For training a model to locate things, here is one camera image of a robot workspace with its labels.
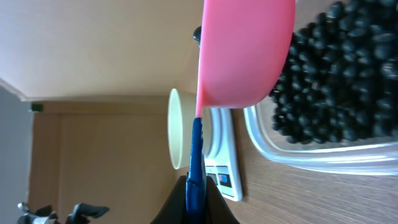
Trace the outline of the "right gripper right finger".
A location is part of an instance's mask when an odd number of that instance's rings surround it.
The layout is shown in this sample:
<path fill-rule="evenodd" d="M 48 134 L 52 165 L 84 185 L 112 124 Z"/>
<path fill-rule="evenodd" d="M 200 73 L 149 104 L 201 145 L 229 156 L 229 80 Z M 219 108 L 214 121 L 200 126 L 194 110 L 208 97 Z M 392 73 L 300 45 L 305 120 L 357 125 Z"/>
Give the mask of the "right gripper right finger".
<path fill-rule="evenodd" d="M 239 224 L 211 177 L 206 178 L 205 224 Z"/>

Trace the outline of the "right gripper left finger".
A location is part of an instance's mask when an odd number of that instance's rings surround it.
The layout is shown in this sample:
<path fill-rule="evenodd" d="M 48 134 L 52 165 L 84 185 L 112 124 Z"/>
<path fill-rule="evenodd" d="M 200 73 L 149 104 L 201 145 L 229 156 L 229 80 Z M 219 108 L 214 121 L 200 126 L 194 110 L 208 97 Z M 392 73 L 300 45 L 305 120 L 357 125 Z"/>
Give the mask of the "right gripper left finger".
<path fill-rule="evenodd" d="M 178 178 L 177 183 L 174 185 L 164 205 L 150 224 L 188 223 L 188 215 L 185 205 L 186 180 L 186 175 L 180 176 Z"/>

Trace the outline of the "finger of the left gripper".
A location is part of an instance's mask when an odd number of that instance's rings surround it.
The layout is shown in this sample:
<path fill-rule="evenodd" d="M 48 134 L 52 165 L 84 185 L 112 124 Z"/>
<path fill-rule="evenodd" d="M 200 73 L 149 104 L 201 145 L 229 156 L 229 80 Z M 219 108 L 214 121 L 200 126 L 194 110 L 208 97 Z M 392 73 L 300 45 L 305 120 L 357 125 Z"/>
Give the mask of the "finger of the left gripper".
<path fill-rule="evenodd" d="M 79 203 L 67 217 L 66 224 L 89 224 L 89 217 L 100 218 L 109 211 L 109 207 Z"/>

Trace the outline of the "pink scoop blue handle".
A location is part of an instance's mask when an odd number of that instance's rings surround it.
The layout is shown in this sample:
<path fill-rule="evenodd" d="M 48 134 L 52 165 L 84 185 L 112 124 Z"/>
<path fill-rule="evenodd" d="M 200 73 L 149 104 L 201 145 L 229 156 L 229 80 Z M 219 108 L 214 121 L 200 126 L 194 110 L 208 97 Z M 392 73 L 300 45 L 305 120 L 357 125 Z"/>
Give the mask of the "pink scoop blue handle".
<path fill-rule="evenodd" d="M 247 108 L 272 90 L 284 67 L 295 21 L 294 0 L 205 0 L 197 102 L 185 205 L 189 223 L 205 218 L 204 108 Z"/>

